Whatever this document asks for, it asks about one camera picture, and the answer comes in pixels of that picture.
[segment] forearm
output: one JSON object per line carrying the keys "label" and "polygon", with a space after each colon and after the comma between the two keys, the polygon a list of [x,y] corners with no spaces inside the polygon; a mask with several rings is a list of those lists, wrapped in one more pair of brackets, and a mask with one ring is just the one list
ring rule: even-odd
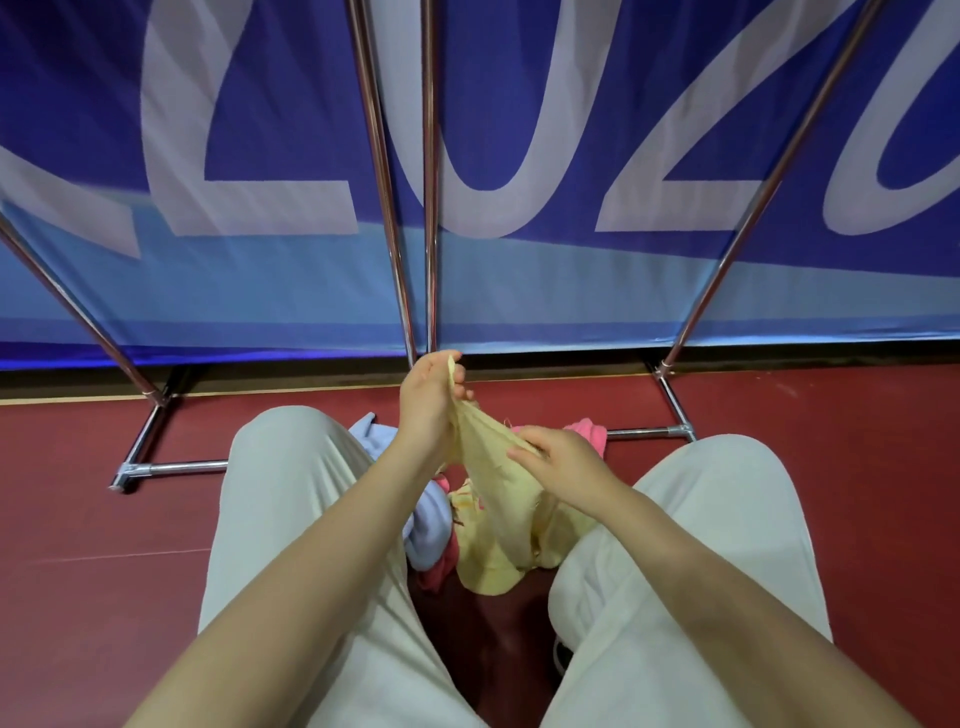
{"label": "forearm", "polygon": [[285,724],[363,613],[422,485],[424,458],[396,441],[212,621],[130,725]]}
{"label": "forearm", "polygon": [[816,630],[643,494],[609,489],[599,520],[754,725],[916,725]]}

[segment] yellow fabric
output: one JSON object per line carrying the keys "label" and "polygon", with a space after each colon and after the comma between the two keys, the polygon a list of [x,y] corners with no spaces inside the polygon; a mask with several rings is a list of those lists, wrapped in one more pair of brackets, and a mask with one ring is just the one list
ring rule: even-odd
{"label": "yellow fabric", "polygon": [[[452,389],[452,357],[448,368]],[[457,574],[472,592],[504,594],[529,569],[559,566],[595,522],[558,502],[509,459],[510,447],[536,449],[477,404],[454,400],[451,419],[456,438],[448,462],[463,463],[469,475],[450,495],[459,522]]]}

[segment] white pants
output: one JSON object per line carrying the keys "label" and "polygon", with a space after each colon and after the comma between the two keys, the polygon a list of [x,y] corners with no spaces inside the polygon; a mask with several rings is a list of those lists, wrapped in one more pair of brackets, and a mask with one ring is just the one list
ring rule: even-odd
{"label": "white pants", "polygon": [[[241,428],[220,496],[200,629],[370,463],[345,429],[309,407],[268,410]],[[768,448],[736,435],[708,438],[672,453],[635,487],[829,637],[800,502]],[[605,528],[590,532],[560,567],[549,613],[575,656],[542,725],[746,724]],[[294,724],[483,725],[423,632],[399,536],[366,615]]]}

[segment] pile of cloth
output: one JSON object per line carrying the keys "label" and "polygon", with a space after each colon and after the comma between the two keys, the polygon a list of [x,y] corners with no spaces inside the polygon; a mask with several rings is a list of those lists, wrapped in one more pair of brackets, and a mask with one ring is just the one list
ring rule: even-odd
{"label": "pile of cloth", "polygon": [[[450,386],[454,362],[449,361]],[[371,412],[349,431],[376,459],[396,437]],[[507,457],[511,447],[534,450],[475,402],[455,400],[455,431],[447,465],[463,464],[468,479],[454,492],[442,473],[424,487],[403,527],[403,548],[417,581],[437,592],[454,571],[481,595],[510,591],[530,569],[554,569],[595,525],[593,519],[546,493],[537,480]],[[584,418],[565,429],[585,437],[600,456],[607,430]]]}

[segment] red floor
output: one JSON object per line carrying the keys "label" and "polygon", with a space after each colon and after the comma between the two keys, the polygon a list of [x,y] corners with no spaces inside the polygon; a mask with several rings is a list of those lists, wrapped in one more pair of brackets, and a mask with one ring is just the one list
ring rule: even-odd
{"label": "red floor", "polygon": [[[669,421],[646,378],[476,388],[515,425]],[[838,645],[924,724],[955,725],[960,367],[693,375],[676,388],[701,436],[753,435],[783,459]],[[347,425],[371,410],[396,421],[394,389],[193,399],[158,456],[225,457],[240,425],[286,403]],[[220,478],[109,493],[146,411],[142,401],[0,407],[0,725],[119,725],[195,632]],[[674,447],[613,443],[608,461],[633,482]],[[503,597],[455,579],[439,597],[415,595],[455,682],[493,725],[536,725],[556,687],[551,578],[532,574]]]}

